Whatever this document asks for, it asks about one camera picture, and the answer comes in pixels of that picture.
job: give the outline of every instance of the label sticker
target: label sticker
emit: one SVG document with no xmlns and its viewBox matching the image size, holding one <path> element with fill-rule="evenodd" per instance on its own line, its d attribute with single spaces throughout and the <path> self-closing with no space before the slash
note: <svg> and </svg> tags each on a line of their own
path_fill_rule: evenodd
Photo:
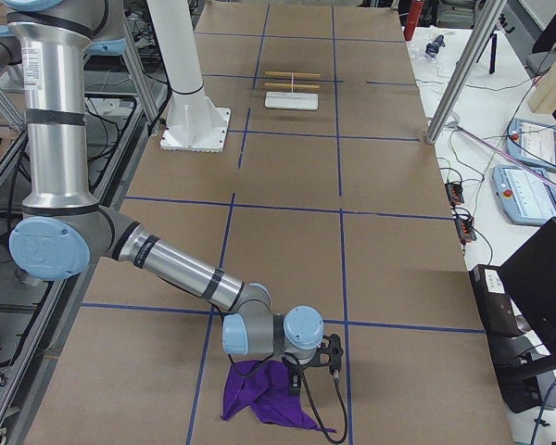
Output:
<svg viewBox="0 0 556 445">
<path fill-rule="evenodd" d="M 497 271 L 486 269 L 485 275 L 486 275 L 486 286 L 488 287 L 488 292 L 492 294 L 504 294 L 504 286 L 500 281 L 500 277 Z"/>
<path fill-rule="evenodd" d="M 41 51 L 39 48 L 22 48 L 22 62 L 25 69 L 25 89 L 41 90 L 42 70 L 41 70 Z"/>
</svg>

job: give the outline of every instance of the black screen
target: black screen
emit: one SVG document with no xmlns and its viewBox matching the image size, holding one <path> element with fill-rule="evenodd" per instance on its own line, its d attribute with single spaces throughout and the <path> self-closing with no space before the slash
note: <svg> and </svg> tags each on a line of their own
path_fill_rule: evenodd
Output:
<svg viewBox="0 0 556 445">
<path fill-rule="evenodd" d="M 507 294 L 550 352 L 556 352 L 556 218 L 499 268 Z"/>
</svg>

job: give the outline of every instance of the monitor stand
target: monitor stand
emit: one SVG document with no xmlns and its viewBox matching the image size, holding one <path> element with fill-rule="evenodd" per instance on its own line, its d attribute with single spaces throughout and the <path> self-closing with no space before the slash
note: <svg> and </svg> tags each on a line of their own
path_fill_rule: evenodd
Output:
<svg viewBox="0 0 556 445">
<path fill-rule="evenodd" d="M 543 358 L 534 351 L 531 342 L 525 337 L 506 338 L 495 335 L 488 335 L 488 346 L 495 369 L 498 371 L 507 367 L 519 367 L 524 364 L 522 358 L 515 358 L 523 353 L 528 362 Z M 500 393 L 511 411 L 521 413 L 530 408 L 541 405 L 541 402 L 548 392 L 550 385 L 556 376 L 552 371 L 519 380 L 511 383 L 500 383 Z M 546 402 L 547 409 L 556 409 L 556 387 L 551 392 Z"/>
</svg>

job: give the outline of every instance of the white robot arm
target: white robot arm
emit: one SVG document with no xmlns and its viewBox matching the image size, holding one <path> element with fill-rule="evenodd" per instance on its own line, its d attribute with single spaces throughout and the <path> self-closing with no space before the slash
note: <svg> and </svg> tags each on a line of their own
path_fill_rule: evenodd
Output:
<svg viewBox="0 0 556 445">
<path fill-rule="evenodd" d="M 325 352 L 318 351 L 324 336 L 317 311 L 300 306 L 287 315 L 272 313 L 263 286 L 247 285 L 181 252 L 139 222 L 100 206 L 89 192 L 82 55 L 87 48 L 123 51 L 122 0 L 3 3 L 8 28 L 21 43 L 31 149 L 32 193 L 23 201 L 25 219 L 10 237 L 19 267 L 59 280 L 102 256 L 130 261 L 230 312 L 222 334 L 227 353 L 286 357 L 299 369 L 318 365 L 317 355 Z M 330 344 L 336 337 L 328 337 Z M 332 355 L 341 353 L 338 344 Z"/>
</svg>

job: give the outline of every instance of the white column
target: white column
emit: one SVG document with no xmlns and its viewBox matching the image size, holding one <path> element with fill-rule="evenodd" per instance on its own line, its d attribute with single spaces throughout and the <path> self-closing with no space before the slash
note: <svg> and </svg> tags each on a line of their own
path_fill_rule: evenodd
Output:
<svg viewBox="0 0 556 445">
<path fill-rule="evenodd" d="M 222 151 L 231 110 L 206 96 L 187 0 L 147 0 L 173 97 L 161 146 Z"/>
</svg>

